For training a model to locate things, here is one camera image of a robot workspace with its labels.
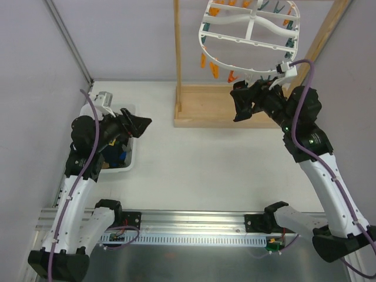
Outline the white plastic clip hanger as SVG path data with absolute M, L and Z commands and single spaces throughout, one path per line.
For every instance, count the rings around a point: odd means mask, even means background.
M 234 43 L 243 43 L 260 48 L 267 48 L 274 51 L 285 52 L 285 59 L 292 61 L 298 52 L 298 42 L 300 34 L 300 11 L 293 1 L 287 1 L 290 6 L 286 14 L 282 14 L 283 7 L 275 7 L 273 11 L 265 11 L 263 8 L 267 6 L 268 1 L 244 1 L 242 6 L 237 6 L 236 1 L 229 1 L 226 5 L 224 1 L 209 1 L 203 16 L 199 29 L 199 41 L 202 52 L 206 55 L 206 61 L 213 62 L 219 68 L 230 71 L 268 74 L 277 73 L 275 69 L 255 70 L 253 68 L 241 68 L 235 65 L 223 63 L 217 57 L 211 56 L 205 46 L 207 38 L 220 39 Z M 247 30 L 244 36 L 225 35 L 218 32 L 212 32 L 211 26 L 214 25 L 230 25 L 234 23 L 247 24 Z M 273 43 L 258 41 L 253 38 L 256 26 L 266 28 L 269 32 L 279 37 L 287 39 L 284 46 Z

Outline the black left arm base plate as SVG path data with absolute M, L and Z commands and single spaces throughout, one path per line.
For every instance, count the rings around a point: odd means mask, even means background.
M 130 226 L 140 229 L 142 222 L 142 213 L 139 211 L 122 211 L 121 224 L 126 226 L 126 230 L 131 230 Z

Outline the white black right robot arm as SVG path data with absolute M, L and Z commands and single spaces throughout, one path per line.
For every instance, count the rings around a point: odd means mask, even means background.
M 318 93 L 298 86 L 285 97 L 280 85 L 258 80 L 249 86 L 241 81 L 233 85 L 235 122 L 264 112 L 282 129 L 284 145 L 307 175 L 324 209 L 326 219 L 318 220 L 277 202 L 261 216 L 246 219 L 246 225 L 261 233 L 282 229 L 312 242 L 317 254 L 331 263 L 375 241 L 375 226 L 362 216 L 340 175 L 333 147 L 315 121 L 322 108 Z

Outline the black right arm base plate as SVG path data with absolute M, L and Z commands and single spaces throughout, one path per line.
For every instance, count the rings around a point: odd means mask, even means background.
M 266 214 L 245 214 L 244 226 L 247 233 L 294 233 L 285 227 L 279 226 L 274 216 L 268 216 Z

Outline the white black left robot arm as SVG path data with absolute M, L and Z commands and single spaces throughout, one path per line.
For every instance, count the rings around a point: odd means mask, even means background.
M 88 222 L 82 223 L 86 202 L 105 161 L 102 152 L 115 139 L 141 137 L 151 122 L 126 108 L 102 119 L 97 114 L 82 115 L 72 122 L 71 151 L 56 216 L 41 248 L 28 256 L 28 264 L 38 276 L 48 281 L 83 281 L 101 235 L 123 223 L 121 203 L 109 199 L 100 200 Z

